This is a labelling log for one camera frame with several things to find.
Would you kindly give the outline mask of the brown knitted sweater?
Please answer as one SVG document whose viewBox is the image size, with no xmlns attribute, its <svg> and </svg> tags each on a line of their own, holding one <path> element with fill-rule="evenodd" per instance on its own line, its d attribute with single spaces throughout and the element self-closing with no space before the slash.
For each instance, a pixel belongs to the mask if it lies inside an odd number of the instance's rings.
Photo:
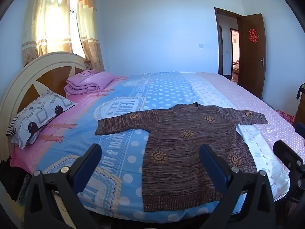
<svg viewBox="0 0 305 229">
<path fill-rule="evenodd" d="M 142 164 L 144 210 L 185 210 L 222 198 L 201 164 L 200 146 L 209 145 L 228 165 L 254 174 L 255 162 L 236 127 L 265 124 L 263 114 L 250 110 L 177 104 L 102 119 L 96 135 L 147 131 Z"/>
</svg>

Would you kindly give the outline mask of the dark clothes on cabinet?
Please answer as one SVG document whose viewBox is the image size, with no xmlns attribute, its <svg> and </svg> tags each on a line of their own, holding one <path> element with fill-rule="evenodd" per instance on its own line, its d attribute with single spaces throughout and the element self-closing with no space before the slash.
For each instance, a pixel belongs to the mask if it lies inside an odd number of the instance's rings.
<svg viewBox="0 0 305 229">
<path fill-rule="evenodd" d="M 301 84 L 299 87 L 299 90 L 298 90 L 298 93 L 296 96 L 297 100 L 300 98 L 301 94 L 304 93 L 304 91 L 305 91 L 305 83 Z"/>
</svg>

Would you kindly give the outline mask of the wooden bedside cabinet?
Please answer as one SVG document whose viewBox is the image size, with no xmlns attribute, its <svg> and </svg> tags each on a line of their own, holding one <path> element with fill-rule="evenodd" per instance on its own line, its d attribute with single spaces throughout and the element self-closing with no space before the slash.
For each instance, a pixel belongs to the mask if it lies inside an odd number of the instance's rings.
<svg viewBox="0 0 305 229">
<path fill-rule="evenodd" d="M 305 96 L 304 93 L 300 96 L 300 102 L 297 109 L 297 113 L 294 119 L 294 127 L 297 125 L 297 123 L 301 123 L 304 125 L 305 123 Z"/>
</svg>

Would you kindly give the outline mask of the blue pink patterned bedsheet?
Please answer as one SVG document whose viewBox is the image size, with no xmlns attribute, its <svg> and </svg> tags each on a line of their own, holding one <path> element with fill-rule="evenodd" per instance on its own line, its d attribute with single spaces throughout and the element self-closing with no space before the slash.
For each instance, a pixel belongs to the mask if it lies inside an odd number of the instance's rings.
<svg viewBox="0 0 305 229">
<path fill-rule="evenodd" d="M 211 213 L 220 194 L 200 159 L 208 144 L 230 166 L 263 170 L 272 194 L 288 193 L 288 169 L 272 147 L 284 141 L 304 157 L 304 139 L 274 109 L 212 73 L 161 72 L 117 78 L 105 90 L 63 98 L 43 126 L 47 102 L 27 107 L 10 164 L 33 173 L 71 166 L 92 144 L 101 160 L 78 197 L 97 214 L 169 223 Z"/>
</svg>

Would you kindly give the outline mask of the patterned white grey pillow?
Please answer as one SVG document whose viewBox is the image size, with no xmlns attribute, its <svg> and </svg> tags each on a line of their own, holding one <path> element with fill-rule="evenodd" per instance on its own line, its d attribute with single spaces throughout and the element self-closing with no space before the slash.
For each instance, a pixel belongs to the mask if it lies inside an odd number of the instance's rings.
<svg viewBox="0 0 305 229">
<path fill-rule="evenodd" d="M 12 119 L 6 135 L 11 139 L 11 144 L 24 149 L 35 142 L 51 120 L 75 105 L 75 102 L 47 90 Z"/>
</svg>

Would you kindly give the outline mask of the brown wooden door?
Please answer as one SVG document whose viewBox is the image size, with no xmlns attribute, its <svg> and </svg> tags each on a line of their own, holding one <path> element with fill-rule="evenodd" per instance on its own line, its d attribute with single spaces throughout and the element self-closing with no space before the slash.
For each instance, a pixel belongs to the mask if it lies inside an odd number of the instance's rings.
<svg viewBox="0 0 305 229">
<path fill-rule="evenodd" d="M 255 28 L 259 35 L 257 43 L 251 43 L 249 29 Z M 263 94 L 266 73 L 266 35 L 262 14 L 246 15 L 240 18 L 240 64 L 238 85 L 260 98 Z M 259 59 L 265 59 L 263 66 Z"/>
</svg>

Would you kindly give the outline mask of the red paper door decoration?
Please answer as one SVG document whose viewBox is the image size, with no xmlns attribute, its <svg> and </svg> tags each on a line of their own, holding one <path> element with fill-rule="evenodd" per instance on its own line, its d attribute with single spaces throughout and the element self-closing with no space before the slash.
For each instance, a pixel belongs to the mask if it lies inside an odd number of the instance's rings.
<svg viewBox="0 0 305 229">
<path fill-rule="evenodd" d="M 259 40 L 259 35 L 257 34 L 257 31 L 255 28 L 249 29 L 249 40 L 251 43 L 257 43 Z"/>
</svg>

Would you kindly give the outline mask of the cream wooden headboard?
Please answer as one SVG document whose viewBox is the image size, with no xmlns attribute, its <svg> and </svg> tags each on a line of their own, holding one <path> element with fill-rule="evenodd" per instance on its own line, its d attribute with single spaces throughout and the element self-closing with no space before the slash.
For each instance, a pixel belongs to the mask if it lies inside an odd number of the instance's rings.
<svg viewBox="0 0 305 229">
<path fill-rule="evenodd" d="M 17 113 L 46 90 L 64 96 L 66 80 L 86 67 L 85 58 L 74 53 L 53 52 L 33 60 L 17 74 L 1 102 L 1 160 L 6 160 L 13 151 L 6 131 Z"/>
</svg>

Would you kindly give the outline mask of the folded pink blanket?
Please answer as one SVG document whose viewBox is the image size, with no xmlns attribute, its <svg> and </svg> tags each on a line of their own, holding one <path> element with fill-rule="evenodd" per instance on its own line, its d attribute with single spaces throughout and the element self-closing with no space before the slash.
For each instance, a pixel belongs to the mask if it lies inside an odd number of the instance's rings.
<svg viewBox="0 0 305 229">
<path fill-rule="evenodd" d="M 115 79 L 110 72 L 85 70 L 67 79 L 66 96 L 81 95 L 104 90 Z"/>
</svg>

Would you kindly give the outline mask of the yellow patterned curtain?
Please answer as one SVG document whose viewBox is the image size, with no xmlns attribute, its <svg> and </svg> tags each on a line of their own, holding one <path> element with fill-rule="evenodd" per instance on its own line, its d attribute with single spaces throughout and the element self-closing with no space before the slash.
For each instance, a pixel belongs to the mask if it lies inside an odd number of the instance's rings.
<svg viewBox="0 0 305 229">
<path fill-rule="evenodd" d="M 97 34 L 96 0 L 75 0 L 76 26 L 86 68 L 104 71 Z M 22 62 L 53 52 L 73 51 L 71 0 L 29 0 L 23 22 Z"/>
</svg>

